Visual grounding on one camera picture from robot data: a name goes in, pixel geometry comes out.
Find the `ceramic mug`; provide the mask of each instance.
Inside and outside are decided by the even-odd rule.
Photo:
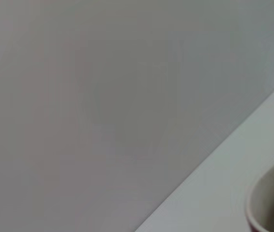
[[[252,232],[274,232],[274,166],[251,187],[245,214]]]

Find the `white table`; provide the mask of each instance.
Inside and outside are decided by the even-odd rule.
[[[248,232],[247,189],[273,164],[274,93],[136,232]]]

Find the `cup rim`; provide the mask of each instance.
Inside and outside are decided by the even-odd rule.
[[[251,199],[252,199],[252,194],[253,191],[255,190],[257,184],[260,182],[260,180],[271,170],[274,169],[274,165],[272,165],[271,167],[265,168],[264,171],[262,172],[262,175],[259,176],[259,178],[257,178],[257,180],[255,180],[253,182],[253,184],[250,186],[249,191],[246,195],[246,199],[245,199],[245,215],[247,220],[249,221],[249,223],[251,224],[251,226],[254,227],[255,230],[257,230],[258,232],[270,232],[268,230],[266,230],[264,227],[262,227],[257,220],[254,218],[252,211],[251,211]]]

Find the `white wall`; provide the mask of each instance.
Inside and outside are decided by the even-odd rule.
[[[0,231],[133,231],[274,90],[274,0],[0,0]]]

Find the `cup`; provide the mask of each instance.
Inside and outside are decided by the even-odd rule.
[[[252,232],[274,232],[274,166],[251,187],[245,215]]]

